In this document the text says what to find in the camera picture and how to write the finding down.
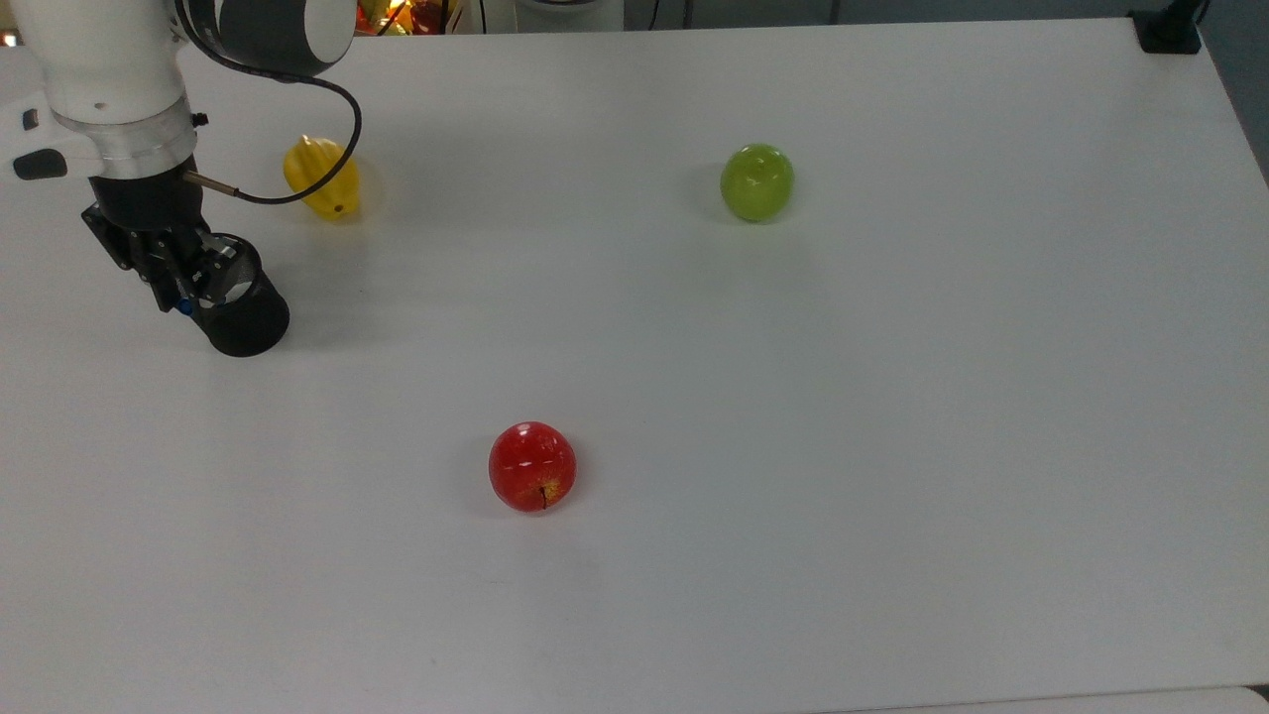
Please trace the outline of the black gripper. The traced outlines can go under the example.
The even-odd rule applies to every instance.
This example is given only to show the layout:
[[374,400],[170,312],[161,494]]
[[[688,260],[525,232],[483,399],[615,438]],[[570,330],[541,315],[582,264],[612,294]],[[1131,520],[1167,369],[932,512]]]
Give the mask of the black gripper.
[[[195,159],[148,178],[89,178],[95,203],[82,221],[115,266],[140,271],[162,313],[244,295],[244,241],[198,238],[203,189],[187,181]],[[193,289],[192,297],[187,290]]]

